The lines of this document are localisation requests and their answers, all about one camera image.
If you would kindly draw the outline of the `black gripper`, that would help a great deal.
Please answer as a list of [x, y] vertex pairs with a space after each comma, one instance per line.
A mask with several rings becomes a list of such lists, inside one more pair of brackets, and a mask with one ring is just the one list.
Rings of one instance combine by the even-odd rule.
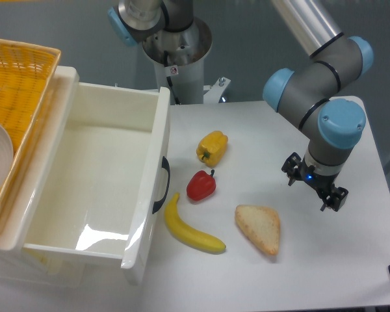
[[300, 156], [293, 152], [283, 163], [281, 171], [289, 178], [288, 186], [302, 180], [314, 189], [322, 200], [321, 211], [331, 209], [338, 212], [345, 204], [348, 190], [337, 188], [334, 184], [339, 175], [339, 166], [302, 161]]

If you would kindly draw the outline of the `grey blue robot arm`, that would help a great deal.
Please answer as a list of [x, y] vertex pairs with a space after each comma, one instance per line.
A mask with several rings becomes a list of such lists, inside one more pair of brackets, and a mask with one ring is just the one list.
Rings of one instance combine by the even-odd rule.
[[[304, 156], [292, 154], [282, 166], [290, 182], [303, 181], [338, 211], [348, 191], [335, 179], [359, 142], [363, 109], [337, 93], [371, 66], [370, 44], [347, 37], [318, 1], [274, 1], [274, 8], [309, 55], [296, 73], [283, 68], [263, 88], [263, 99], [309, 139]], [[205, 101], [203, 61], [211, 49], [209, 27], [196, 18], [192, 1], [120, 1], [109, 8], [114, 32], [127, 46], [141, 45], [155, 67], [157, 86], [174, 105]]]

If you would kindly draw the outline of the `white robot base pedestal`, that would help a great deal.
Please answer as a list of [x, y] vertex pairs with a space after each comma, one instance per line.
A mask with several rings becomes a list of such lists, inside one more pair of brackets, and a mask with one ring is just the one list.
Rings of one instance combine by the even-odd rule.
[[161, 30], [143, 41], [157, 87], [170, 90], [171, 104], [203, 103], [204, 59], [211, 46], [211, 30], [199, 18], [182, 32]]

